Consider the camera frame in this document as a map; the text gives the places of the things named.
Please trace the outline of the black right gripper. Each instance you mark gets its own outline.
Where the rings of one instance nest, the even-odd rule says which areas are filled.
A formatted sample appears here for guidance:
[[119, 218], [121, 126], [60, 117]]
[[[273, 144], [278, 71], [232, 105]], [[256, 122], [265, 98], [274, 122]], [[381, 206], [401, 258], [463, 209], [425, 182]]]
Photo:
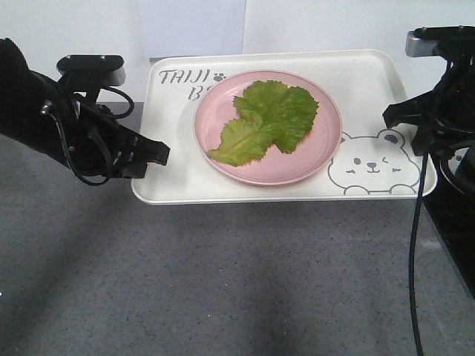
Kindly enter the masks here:
[[415, 156], [474, 140], [474, 54], [444, 60], [445, 72], [430, 94], [389, 105], [382, 114], [386, 128], [417, 126], [411, 142]]

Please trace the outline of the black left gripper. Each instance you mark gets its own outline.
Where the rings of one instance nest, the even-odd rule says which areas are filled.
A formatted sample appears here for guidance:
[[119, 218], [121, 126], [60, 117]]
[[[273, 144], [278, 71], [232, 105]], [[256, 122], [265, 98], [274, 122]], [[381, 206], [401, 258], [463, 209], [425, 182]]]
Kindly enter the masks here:
[[148, 163], [167, 165], [171, 149], [118, 123], [134, 110], [113, 113], [78, 94], [47, 97], [47, 155], [71, 169], [79, 179], [142, 179]]

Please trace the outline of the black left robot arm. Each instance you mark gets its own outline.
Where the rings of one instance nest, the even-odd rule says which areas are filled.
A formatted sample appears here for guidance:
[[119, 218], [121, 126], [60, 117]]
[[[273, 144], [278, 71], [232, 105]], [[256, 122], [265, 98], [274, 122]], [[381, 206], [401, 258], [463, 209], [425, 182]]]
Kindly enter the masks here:
[[148, 163], [167, 165], [169, 147], [118, 123], [134, 101], [118, 55], [69, 55], [61, 78], [31, 70], [11, 39], [1, 40], [1, 134], [46, 154], [81, 181], [142, 179]]

